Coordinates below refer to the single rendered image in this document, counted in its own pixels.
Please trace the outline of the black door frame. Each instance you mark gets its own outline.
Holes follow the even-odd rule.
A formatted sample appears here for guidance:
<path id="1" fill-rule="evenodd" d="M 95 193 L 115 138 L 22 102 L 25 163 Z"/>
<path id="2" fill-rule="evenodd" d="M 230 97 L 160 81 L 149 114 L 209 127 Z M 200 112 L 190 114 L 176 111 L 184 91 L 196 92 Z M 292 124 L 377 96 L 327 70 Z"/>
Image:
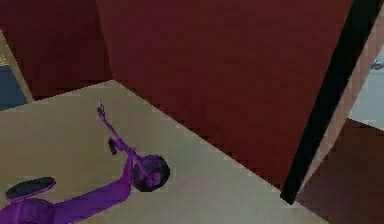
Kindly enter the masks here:
<path id="1" fill-rule="evenodd" d="M 319 94 L 293 158 L 280 198 L 292 205 L 347 88 L 384 0 L 353 0 Z"/>

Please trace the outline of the purple scooter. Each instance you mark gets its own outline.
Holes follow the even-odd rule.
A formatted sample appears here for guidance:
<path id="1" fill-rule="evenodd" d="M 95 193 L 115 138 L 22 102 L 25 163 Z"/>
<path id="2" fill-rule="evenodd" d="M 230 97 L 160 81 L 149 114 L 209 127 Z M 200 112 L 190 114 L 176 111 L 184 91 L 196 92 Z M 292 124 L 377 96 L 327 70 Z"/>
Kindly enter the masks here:
<path id="1" fill-rule="evenodd" d="M 72 199 L 53 203 L 39 194 L 54 187 L 56 180 L 45 176 L 20 182 L 5 192 L 8 205 L 0 210 L 0 224 L 75 224 L 128 199 L 133 188 L 153 192 L 170 177 L 166 160 L 157 154 L 140 156 L 128 146 L 108 121 L 103 105 L 97 107 L 100 120 L 111 131 L 112 154 L 127 155 L 121 177 L 105 186 Z"/>

